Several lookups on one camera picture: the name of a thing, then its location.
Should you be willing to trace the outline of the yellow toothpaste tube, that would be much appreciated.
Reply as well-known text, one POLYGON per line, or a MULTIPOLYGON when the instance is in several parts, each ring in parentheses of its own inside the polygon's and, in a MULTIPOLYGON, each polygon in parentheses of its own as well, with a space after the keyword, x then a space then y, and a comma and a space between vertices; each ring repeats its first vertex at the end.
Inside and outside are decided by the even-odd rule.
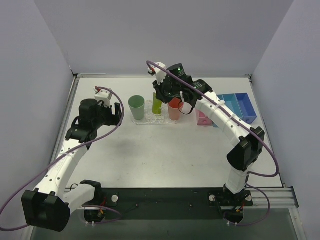
POLYGON ((156 112, 157 115, 161 115, 162 112, 163 112, 162 106, 159 106, 159 107, 156 109, 155 112, 156 112))
POLYGON ((156 109, 162 106, 162 102, 157 99, 157 94, 153 93, 153 100, 152 100, 152 113, 156 115, 156 109))

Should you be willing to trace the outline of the light blue organizer box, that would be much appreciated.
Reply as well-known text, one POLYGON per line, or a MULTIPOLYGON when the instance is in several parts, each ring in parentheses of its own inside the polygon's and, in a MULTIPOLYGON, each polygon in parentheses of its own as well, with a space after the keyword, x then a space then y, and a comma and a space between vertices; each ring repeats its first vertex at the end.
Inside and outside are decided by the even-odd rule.
POLYGON ((229 93, 229 94, 218 94, 217 97, 220 100, 225 101, 225 105, 233 112, 235 113, 241 120, 243 120, 244 116, 241 111, 238 99, 236 97, 235 93, 229 93))

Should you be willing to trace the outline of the large clear textured tray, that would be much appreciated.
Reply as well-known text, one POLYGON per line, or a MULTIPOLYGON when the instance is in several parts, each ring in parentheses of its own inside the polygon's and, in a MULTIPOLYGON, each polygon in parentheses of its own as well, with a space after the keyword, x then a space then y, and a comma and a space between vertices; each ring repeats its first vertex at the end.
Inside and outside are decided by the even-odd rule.
POLYGON ((131 114, 130 119, 136 125, 174 125, 180 120, 172 120, 169 116, 169 109, 166 104, 161 105, 161 113, 154 114, 153 101, 147 100, 144 105, 144 118, 141 120, 136 120, 131 114))

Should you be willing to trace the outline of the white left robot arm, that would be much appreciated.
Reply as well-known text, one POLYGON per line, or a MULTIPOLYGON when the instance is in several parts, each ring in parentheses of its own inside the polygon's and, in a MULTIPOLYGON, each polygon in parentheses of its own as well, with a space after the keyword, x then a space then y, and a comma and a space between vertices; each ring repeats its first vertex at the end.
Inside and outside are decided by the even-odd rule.
POLYGON ((26 190, 21 198, 26 223, 29 226, 61 232, 71 214, 84 204, 96 206, 103 202, 99 182, 83 180, 65 193, 67 184, 80 160, 92 143, 100 140, 98 130, 103 126, 118 128, 122 124, 123 104, 107 105, 106 100, 85 99, 79 115, 67 131, 58 158, 49 165, 43 179, 34 190, 26 190))

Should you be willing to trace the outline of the orange plastic cup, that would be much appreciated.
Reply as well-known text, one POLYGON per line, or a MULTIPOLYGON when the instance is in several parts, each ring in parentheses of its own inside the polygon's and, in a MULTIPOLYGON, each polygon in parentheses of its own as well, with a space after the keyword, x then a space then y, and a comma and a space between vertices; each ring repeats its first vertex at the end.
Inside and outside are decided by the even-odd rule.
POLYGON ((167 104, 167 107, 169 118, 173 121, 179 120, 184 103, 179 98, 175 97, 167 104))

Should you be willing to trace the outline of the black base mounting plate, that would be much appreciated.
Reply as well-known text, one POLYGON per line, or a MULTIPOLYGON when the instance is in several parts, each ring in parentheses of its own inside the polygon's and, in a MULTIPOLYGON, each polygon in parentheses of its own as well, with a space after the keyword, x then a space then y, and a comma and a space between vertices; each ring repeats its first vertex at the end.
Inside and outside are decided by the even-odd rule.
POLYGON ((253 206, 251 192, 236 195, 224 187, 202 188, 102 188, 97 199, 88 202, 107 209, 85 208, 83 217, 91 223, 123 220, 220 220, 225 211, 234 219, 243 208, 253 206))

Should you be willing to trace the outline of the aluminium rail frame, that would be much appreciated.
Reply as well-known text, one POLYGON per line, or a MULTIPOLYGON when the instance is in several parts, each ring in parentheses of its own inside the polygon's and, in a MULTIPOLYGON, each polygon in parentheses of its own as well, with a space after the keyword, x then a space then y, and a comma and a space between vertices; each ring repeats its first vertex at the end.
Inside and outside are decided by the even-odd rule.
POLYGON ((293 187, 260 188, 259 190, 249 188, 248 190, 251 192, 253 208, 268 208, 267 198, 259 190, 268 197, 271 209, 293 209, 300 207, 293 187))

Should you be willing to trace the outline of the green plastic cup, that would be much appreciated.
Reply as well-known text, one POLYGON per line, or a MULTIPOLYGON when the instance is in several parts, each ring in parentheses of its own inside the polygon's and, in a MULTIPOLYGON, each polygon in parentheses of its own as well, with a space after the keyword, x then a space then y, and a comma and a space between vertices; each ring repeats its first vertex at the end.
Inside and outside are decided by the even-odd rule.
POLYGON ((135 120, 140 121, 145 117, 145 99, 142 96, 131 96, 128 105, 135 120))

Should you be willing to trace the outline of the pink organizer box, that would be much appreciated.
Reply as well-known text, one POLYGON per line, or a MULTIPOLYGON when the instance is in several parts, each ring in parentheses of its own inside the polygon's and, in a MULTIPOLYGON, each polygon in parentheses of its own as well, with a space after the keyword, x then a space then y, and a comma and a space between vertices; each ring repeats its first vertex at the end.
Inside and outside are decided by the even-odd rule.
POLYGON ((213 124, 212 120, 210 120, 203 112, 196 109, 195 113, 198 126, 211 126, 213 124))

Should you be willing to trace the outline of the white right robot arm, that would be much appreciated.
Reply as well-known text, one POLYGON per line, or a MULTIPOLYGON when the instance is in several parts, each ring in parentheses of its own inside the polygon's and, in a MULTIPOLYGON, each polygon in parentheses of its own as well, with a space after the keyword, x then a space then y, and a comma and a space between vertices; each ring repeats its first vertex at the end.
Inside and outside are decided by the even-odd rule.
POLYGON ((168 104, 174 99, 188 103, 193 110, 205 114, 229 139, 232 150, 226 159, 230 173, 225 187, 237 195, 247 186, 250 171, 263 150, 265 131, 254 128, 226 106, 204 80, 193 80, 182 64, 169 68, 161 63, 148 65, 148 73, 156 77, 152 83, 156 98, 168 104))

